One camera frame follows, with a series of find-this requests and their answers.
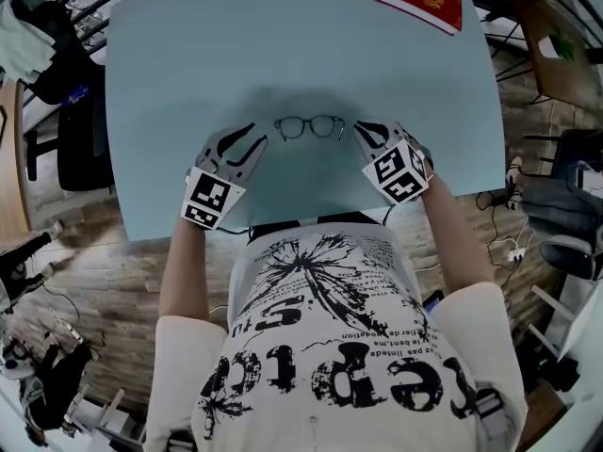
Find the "shoe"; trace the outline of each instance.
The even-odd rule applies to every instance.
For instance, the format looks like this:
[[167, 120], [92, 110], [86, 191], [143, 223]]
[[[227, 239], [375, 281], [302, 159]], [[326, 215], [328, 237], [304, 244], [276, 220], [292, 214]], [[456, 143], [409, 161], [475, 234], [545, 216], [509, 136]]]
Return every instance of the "shoe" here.
[[507, 173], [505, 174], [505, 181], [510, 185], [517, 184], [517, 176], [521, 174], [521, 166], [523, 164], [523, 160], [521, 157], [514, 157], [507, 169]]
[[44, 269], [41, 271], [41, 275], [44, 277], [45, 280], [48, 280], [54, 274], [55, 274], [55, 267], [53, 266], [52, 263], [49, 263], [48, 265], [46, 265], [44, 267]]
[[516, 211], [519, 209], [519, 203], [521, 203], [521, 191], [519, 189], [514, 189], [511, 197], [507, 201], [507, 207], [511, 211]]
[[48, 232], [50, 239], [57, 239], [58, 236], [63, 232], [63, 229], [63, 223], [60, 221], [55, 221], [55, 224], [53, 224], [53, 227], [50, 228], [50, 231]]

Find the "wooden floor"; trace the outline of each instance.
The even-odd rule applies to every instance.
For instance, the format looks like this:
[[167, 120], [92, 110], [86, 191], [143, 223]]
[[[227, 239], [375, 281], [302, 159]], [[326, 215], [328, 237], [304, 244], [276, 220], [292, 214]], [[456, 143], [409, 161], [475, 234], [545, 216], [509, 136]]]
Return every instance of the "wooden floor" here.
[[[501, 53], [495, 61], [496, 71], [513, 63], [512, 57]], [[571, 105], [548, 102], [529, 106], [528, 102], [537, 94], [530, 74], [502, 83], [499, 90], [507, 159], [522, 155], [527, 171], [540, 170], [539, 156], [551, 155], [554, 146], [547, 149], [542, 142], [524, 141], [525, 134], [558, 136], [566, 128], [596, 127], [594, 116]], [[64, 200], [66, 194], [57, 183], [55, 153], [40, 158], [39, 169], [39, 181], [30, 186], [35, 205]], [[488, 199], [487, 194], [482, 196], [481, 205]], [[459, 198], [459, 202], [481, 241], [487, 243], [494, 239], [492, 208], [478, 210], [475, 195]], [[382, 217], [383, 212], [374, 216]], [[41, 289], [24, 297], [14, 315], [4, 316], [3, 327], [25, 340], [39, 356], [45, 349], [42, 339], [46, 328], [55, 330], [67, 349], [73, 346], [69, 336], [56, 327], [49, 311], [51, 307], [99, 346], [97, 331], [102, 330], [105, 347], [100, 360], [89, 365], [85, 377], [91, 396], [107, 402], [122, 387], [126, 392], [122, 404], [133, 412], [144, 413], [153, 378], [158, 291], [170, 240], [129, 243], [116, 197], [56, 218], [65, 223], [65, 233], [38, 252], [31, 267], [32, 271], [39, 271], [49, 262], [59, 262], [57, 274], [47, 283], [48, 291]], [[495, 219], [499, 239], [516, 239], [524, 223], [520, 213], [508, 211], [504, 206], [497, 208]], [[420, 202], [399, 206], [387, 224], [399, 236], [417, 269], [437, 264], [431, 231]], [[207, 279], [212, 307], [226, 304], [236, 250], [245, 241], [242, 236], [207, 235]], [[542, 326], [548, 317], [548, 309], [530, 293], [530, 286], [538, 283], [553, 292], [558, 280], [557, 273], [540, 259], [538, 242], [538, 238], [524, 228], [519, 244], [525, 247], [530, 243], [530, 246], [521, 266], [511, 278], [510, 271], [502, 267], [496, 272], [497, 282], [504, 284], [516, 340], [521, 339], [528, 323]], [[510, 241], [493, 245], [495, 262], [502, 260], [512, 248]], [[439, 267], [418, 271], [417, 275], [425, 297], [444, 288]], [[79, 311], [79, 318], [68, 300], [50, 292], [69, 297]], [[223, 310], [216, 315], [220, 315], [216, 319], [223, 320]]]

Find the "white t-shirt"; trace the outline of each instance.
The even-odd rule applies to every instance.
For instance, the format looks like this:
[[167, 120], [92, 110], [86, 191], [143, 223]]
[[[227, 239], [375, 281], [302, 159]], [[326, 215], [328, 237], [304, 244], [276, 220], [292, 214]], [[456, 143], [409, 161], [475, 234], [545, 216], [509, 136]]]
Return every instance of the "white t-shirt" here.
[[192, 428], [202, 451], [514, 450], [527, 405], [500, 289], [428, 315], [384, 226], [261, 237], [233, 269], [230, 333], [166, 316], [149, 452]]

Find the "blue object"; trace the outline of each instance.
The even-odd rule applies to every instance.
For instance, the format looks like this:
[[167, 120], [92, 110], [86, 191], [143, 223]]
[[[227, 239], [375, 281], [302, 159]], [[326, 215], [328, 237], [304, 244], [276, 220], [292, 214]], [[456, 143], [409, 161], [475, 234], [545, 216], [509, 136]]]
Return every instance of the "blue object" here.
[[[131, 240], [171, 234], [207, 137], [257, 122], [269, 145], [228, 228], [380, 208], [352, 126], [395, 119], [456, 195], [504, 185], [497, 84], [471, 0], [450, 36], [375, 0], [124, 0], [111, 12], [106, 111]], [[287, 116], [344, 119], [341, 141], [283, 142]]]

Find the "white chair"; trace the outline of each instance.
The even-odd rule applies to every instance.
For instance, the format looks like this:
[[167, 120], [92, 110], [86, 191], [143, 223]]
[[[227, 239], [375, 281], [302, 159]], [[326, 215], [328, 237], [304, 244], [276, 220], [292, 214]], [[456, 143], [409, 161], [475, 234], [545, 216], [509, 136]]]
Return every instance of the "white chair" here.
[[[591, 317], [595, 307], [596, 296], [601, 283], [602, 282], [591, 282], [592, 286], [590, 290], [588, 290], [585, 296], [583, 296], [581, 303], [575, 308], [575, 312], [572, 312], [565, 305], [559, 303], [542, 288], [535, 284], [532, 285], [531, 291], [555, 309], [560, 317], [557, 322], [561, 323], [562, 325], [559, 332], [549, 333], [551, 326], [553, 325], [553, 320], [551, 320], [551, 324], [547, 330], [549, 336], [554, 334], [557, 335], [558, 339], [555, 340], [557, 342], [556, 344], [553, 344], [551, 340], [540, 333], [531, 323], [528, 325], [528, 329], [543, 343], [545, 347], [550, 350], [555, 357], [557, 357], [558, 361], [563, 358], [570, 348], [577, 342], [579, 337], [582, 335], [582, 332], [586, 328], [588, 320]], [[570, 286], [569, 289], [565, 288], [562, 292], [563, 294], [567, 293], [568, 295], [572, 295], [571, 298], [575, 298], [576, 296], [580, 297], [581, 293], [578, 290], [578, 286]]]

